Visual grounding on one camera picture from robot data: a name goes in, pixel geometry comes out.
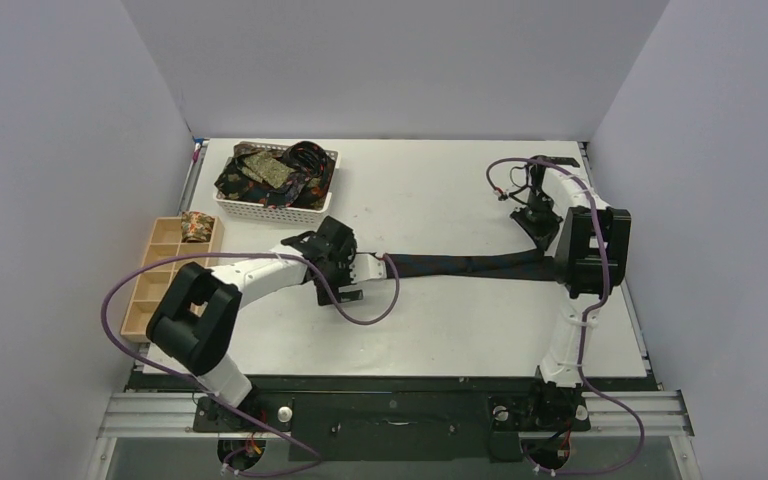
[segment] white plastic basket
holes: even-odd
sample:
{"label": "white plastic basket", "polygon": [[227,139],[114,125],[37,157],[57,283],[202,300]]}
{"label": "white plastic basket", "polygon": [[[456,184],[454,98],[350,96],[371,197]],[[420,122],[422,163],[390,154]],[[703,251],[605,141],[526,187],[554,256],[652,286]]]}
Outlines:
{"label": "white plastic basket", "polygon": [[[251,143],[255,147],[281,149],[286,150],[292,145],[276,145],[272,143]],[[331,207],[331,197],[334,192],[334,175],[337,174],[337,170],[340,168],[340,154],[334,150],[325,150],[325,153],[334,160],[334,173],[331,176],[331,185],[328,187],[328,193],[325,194],[325,203],[320,210],[309,210],[306,208],[268,208],[259,203],[240,202],[238,200],[228,200],[221,198],[219,189],[215,188],[213,198],[216,199],[216,203],[222,207],[225,212],[238,218],[249,218],[254,220],[266,220],[269,222],[289,223],[289,224],[303,224],[303,225],[318,225],[328,215],[328,209]],[[229,158],[228,162],[231,163],[233,158]]]}

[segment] black strap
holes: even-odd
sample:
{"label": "black strap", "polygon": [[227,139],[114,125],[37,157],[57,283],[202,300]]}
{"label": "black strap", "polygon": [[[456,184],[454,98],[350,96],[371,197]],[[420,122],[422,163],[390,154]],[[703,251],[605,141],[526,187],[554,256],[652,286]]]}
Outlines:
{"label": "black strap", "polygon": [[[390,254],[400,278],[454,275],[460,277],[554,281],[552,257],[539,250],[505,255],[450,256]],[[393,278],[387,266],[387,278]]]}

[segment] wall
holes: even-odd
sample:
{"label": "wall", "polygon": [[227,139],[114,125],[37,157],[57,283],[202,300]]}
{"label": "wall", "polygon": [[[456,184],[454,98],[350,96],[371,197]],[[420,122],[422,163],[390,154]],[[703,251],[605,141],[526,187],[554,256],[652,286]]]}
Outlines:
{"label": "wall", "polygon": [[706,480],[768,478],[768,2],[672,0],[590,154]]}
{"label": "wall", "polygon": [[589,139],[667,0],[123,0],[198,135]]}
{"label": "wall", "polygon": [[191,153],[120,2],[0,0],[0,478],[84,475],[127,372],[98,308]]}

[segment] white table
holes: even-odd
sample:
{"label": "white table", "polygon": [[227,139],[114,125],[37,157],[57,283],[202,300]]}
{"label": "white table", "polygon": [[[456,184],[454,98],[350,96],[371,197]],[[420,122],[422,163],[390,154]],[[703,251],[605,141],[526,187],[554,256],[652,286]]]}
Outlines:
{"label": "white table", "polygon": [[[263,252],[309,228],[225,215],[213,182],[240,139],[211,139],[191,210],[225,223],[223,251]],[[260,140],[293,144],[297,140]],[[343,160],[331,215],[355,231],[358,247],[392,253],[489,255],[533,248],[484,179],[488,163],[537,154],[581,161],[575,142],[314,140]],[[508,168],[494,172],[508,186]],[[383,311],[392,281],[367,283],[346,309]],[[319,307],[312,285],[284,289],[240,312],[229,352],[248,374],[373,376],[531,376],[545,353],[561,289],[555,283],[458,277],[402,282],[392,314],[370,327]],[[593,377],[645,376],[621,289],[599,317],[586,359]],[[148,357],[181,369],[157,347]],[[147,373],[158,373],[146,368]]]}

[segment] wooden organizer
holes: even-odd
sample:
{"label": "wooden organizer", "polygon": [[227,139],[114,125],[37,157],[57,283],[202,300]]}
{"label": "wooden organizer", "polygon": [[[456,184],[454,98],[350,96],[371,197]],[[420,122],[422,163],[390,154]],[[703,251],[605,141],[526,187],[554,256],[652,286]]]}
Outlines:
{"label": "wooden organizer", "polygon": [[[181,242],[181,217],[160,217],[154,221],[154,229],[143,255],[142,266],[164,258],[191,253],[218,252],[222,246],[225,227],[218,217],[214,217],[213,234],[207,243]],[[195,258],[181,262],[161,265],[137,277],[131,303],[128,304],[125,320],[119,332],[123,338],[132,342],[148,342],[145,330],[151,316],[160,304],[160,300],[172,283],[172,278],[184,264],[196,262],[204,267],[212,267],[218,258]]]}

